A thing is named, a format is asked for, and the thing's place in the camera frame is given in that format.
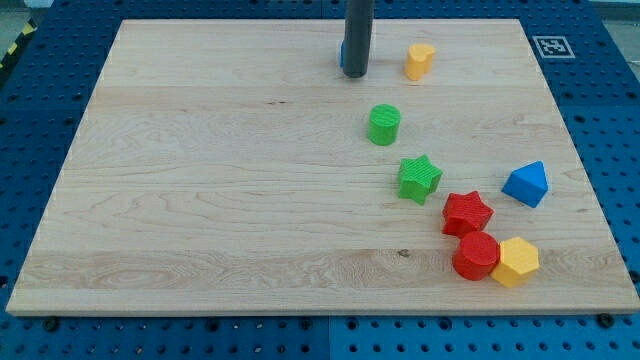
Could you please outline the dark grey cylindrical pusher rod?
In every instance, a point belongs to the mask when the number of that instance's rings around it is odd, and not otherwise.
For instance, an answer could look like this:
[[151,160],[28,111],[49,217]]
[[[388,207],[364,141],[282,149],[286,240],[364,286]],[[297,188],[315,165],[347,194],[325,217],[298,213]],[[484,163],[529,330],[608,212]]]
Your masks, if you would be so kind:
[[361,78],[368,71],[373,19],[373,0],[346,1],[342,69],[349,78]]

